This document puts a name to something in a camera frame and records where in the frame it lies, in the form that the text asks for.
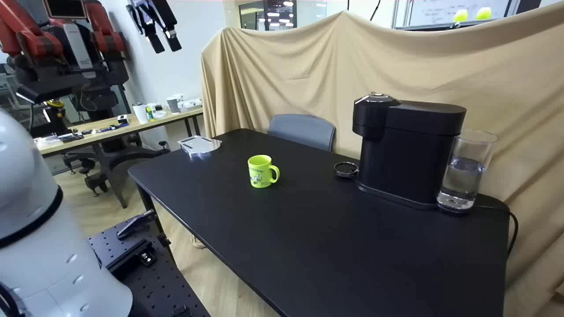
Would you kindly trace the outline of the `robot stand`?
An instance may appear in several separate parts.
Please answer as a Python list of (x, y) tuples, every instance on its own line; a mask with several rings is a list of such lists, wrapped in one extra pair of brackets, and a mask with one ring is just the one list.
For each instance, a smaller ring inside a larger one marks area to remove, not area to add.
[(87, 240), (103, 268), (131, 291), (133, 304), (128, 317), (210, 317), (177, 267), (158, 222), (154, 220), (148, 229), (119, 241), (116, 233), (126, 221)]

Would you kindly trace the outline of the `wooden table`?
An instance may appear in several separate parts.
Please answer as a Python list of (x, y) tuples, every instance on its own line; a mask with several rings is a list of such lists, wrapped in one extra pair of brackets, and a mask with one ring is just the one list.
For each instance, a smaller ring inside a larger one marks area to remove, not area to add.
[(186, 131), (189, 136), (193, 135), (189, 124), (189, 121), (192, 121), (195, 134), (199, 135), (200, 129), (197, 117), (202, 114), (202, 107), (193, 107), (188, 111), (177, 114), (166, 111), (165, 116), (154, 121), (149, 121), (146, 124), (139, 123), (137, 117), (134, 114), (130, 114), (127, 116), (127, 125), (118, 124), (116, 118), (108, 118), (75, 126), (74, 128), (78, 132), (91, 130), (90, 134), (85, 135), (81, 139), (69, 142), (62, 142), (58, 139), (53, 142), (48, 142), (45, 138), (38, 138), (36, 146), (44, 157), (66, 154), (68, 161), (78, 159), (97, 160), (101, 166), (101, 173), (105, 175), (115, 197), (117, 197), (121, 207), (126, 209), (128, 204), (121, 190), (116, 185), (115, 177), (112, 174), (113, 169), (125, 161), (150, 159), (168, 153), (169, 150), (149, 150), (142, 147), (140, 144), (133, 146), (129, 143), (125, 143), (125, 137), (127, 135), (138, 136), (139, 132), (172, 124), (177, 121), (183, 121), (185, 123)]

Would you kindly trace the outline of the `beige cloth backdrop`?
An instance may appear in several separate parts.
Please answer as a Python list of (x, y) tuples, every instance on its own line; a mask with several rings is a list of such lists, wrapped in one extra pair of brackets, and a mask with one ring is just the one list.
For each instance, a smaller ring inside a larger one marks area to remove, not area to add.
[(564, 317), (564, 1), (437, 32), (346, 11), (287, 31), (225, 28), (203, 49), (201, 76), (206, 135), (312, 114), (352, 157), (353, 101), (369, 92), (465, 107), (465, 128), (499, 137), (481, 190), (519, 221), (504, 317)]

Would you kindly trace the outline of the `grey chair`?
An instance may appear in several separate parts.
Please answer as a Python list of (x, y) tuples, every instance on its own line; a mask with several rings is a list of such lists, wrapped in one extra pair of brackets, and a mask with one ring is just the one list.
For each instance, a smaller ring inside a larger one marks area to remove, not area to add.
[(336, 127), (316, 116), (278, 114), (270, 121), (267, 133), (324, 151), (331, 151)]

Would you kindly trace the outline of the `green mug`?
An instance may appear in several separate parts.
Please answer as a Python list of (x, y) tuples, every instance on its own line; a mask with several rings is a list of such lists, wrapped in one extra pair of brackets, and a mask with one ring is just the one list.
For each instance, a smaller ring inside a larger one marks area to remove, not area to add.
[(247, 160), (250, 183), (254, 188), (268, 188), (280, 179), (280, 169), (268, 155), (255, 155)]

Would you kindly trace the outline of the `black coffee machine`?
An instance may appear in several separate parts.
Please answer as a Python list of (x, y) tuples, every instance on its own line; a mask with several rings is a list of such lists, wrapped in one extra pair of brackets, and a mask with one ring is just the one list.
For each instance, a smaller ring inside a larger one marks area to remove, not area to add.
[(337, 177), (363, 192), (418, 209), (468, 214), (499, 138), (463, 130), (466, 108), (371, 92), (354, 101), (359, 162), (337, 162)]

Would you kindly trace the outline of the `silver metal plate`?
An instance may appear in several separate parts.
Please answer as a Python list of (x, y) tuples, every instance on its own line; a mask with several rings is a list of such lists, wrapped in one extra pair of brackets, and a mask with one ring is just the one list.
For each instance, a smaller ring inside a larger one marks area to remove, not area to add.
[(201, 135), (194, 135), (178, 140), (177, 144), (189, 157), (199, 157), (217, 150), (222, 144), (222, 141), (213, 138), (206, 138)]

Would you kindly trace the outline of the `whiteboard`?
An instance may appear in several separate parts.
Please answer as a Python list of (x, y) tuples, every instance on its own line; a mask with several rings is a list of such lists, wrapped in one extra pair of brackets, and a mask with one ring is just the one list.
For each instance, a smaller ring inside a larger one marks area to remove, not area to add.
[(552, 0), (395, 0), (394, 29), (487, 22), (551, 4)]

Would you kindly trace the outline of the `red and black robot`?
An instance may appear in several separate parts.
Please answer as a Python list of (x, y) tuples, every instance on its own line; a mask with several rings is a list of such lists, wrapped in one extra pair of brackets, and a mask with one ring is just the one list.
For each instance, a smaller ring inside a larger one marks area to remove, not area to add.
[[(129, 80), (130, 54), (101, 2), (41, 0), (37, 8), (45, 9), (46, 22), (36, 22), (18, 0), (0, 0), (0, 50), (15, 72), (16, 95), (30, 105), (26, 128), (32, 138), (78, 140), (91, 130), (78, 132), (75, 126), (108, 118), (127, 125), (131, 106), (126, 114), (115, 114), (112, 88), (123, 90)], [(139, 135), (127, 135), (125, 143), (143, 147)], [(111, 187), (97, 160), (62, 156), (70, 170), (73, 161), (80, 162), (94, 196)]]

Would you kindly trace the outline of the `window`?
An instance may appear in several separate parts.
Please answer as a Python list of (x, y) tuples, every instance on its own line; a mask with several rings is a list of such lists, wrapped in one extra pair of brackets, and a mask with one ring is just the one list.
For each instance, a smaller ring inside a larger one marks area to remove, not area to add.
[(297, 27), (295, 0), (251, 0), (237, 7), (243, 29), (276, 31)]

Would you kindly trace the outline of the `white cup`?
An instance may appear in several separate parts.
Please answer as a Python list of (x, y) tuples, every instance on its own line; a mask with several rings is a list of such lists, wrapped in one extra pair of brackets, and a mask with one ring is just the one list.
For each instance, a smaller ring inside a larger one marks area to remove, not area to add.
[(146, 105), (144, 103), (134, 103), (131, 105), (131, 110), (138, 120), (139, 124), (147, 124), (149, 122)]

